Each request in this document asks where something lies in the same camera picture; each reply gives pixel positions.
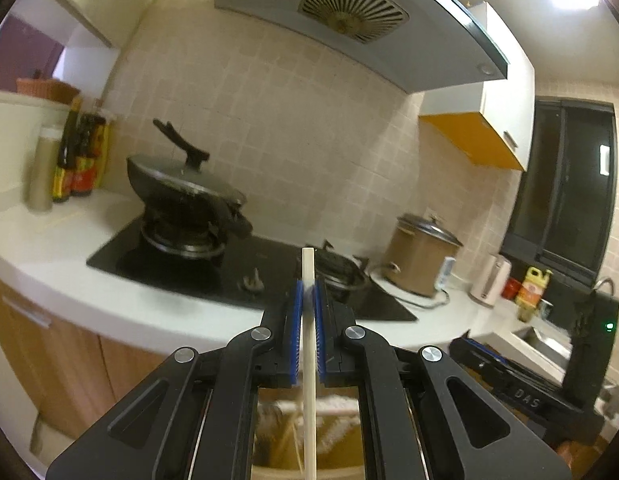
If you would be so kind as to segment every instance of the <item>kitchen sink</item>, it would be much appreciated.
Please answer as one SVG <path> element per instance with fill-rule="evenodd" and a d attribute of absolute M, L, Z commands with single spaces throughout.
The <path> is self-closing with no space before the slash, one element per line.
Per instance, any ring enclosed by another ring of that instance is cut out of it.
<path fill-rule="evenodd" d="M 561 369 L 567 369 L 567 363 L 572 353 L 570 344 L 565 346 L 532 326 L 517 330 L 513 335 L 525 341 Z"/>

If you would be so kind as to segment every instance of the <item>red cup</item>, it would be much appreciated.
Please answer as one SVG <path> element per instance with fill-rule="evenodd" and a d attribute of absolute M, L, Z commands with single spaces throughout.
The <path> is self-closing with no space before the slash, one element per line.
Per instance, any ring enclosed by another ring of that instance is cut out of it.
<path fill-rule="evenodd" d="M 503 291 L 501 292 L 501 296 L 505 298 L 506 300 L 510 300 L 510 301 L 513 300 L 518 294 L 518 291 L 521 290 L 522 285 L 523 284 L 521 282 L 519 282 L 518 280 L 515 280 L 514 278 L 507 279 L 507 282 L 505 283 L 505 287 L 503 288 Z"/>

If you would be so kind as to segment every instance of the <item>slow cooker lid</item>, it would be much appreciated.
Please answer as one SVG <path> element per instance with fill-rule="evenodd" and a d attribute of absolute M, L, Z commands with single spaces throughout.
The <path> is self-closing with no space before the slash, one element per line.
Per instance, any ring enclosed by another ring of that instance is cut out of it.
<path fill-rule="evenodd" d="M 411 213 L 404 213 L 404 215 L 398 217 L 398 222 L 409 229 L 415 229 L 423 233 L 429 234 L 438 240 L 449 242 L 457 247 L 462 247 L 463 244 L 456 238 L 451 232 L 443 229 L 435 221 L 428 220 L 422 216 L 418 216 Z"/>
<path fill-rule="evenodd" d="M 209 171 L 190 168 L 185 163 L 164 156 L 132 155 L 129 157 L 139 170 L 176 189 L 209 194 L 226 202 L 243 205 L 246 197 L 238 189 Z"/>

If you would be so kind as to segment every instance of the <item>vent grille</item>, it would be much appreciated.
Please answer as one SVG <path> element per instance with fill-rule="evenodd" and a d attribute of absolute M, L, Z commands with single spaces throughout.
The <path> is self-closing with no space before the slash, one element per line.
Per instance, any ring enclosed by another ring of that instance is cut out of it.
<path fill-rule="evenodd" d="M 361 43 L 377 40 L 409 20 L 391 0 L 301 0 L 298 12 Z"/>

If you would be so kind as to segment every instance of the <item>orange basket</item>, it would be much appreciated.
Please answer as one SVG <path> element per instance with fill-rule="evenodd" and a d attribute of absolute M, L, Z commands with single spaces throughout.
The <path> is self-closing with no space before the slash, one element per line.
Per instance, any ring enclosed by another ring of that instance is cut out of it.
<path fill-rule="evenodd" d="M 58 79 L 27 79 L 18 78 L 16 88 L 19 94 L 40 97 L 65 105 L 71 104 L 80 90 Z"/>

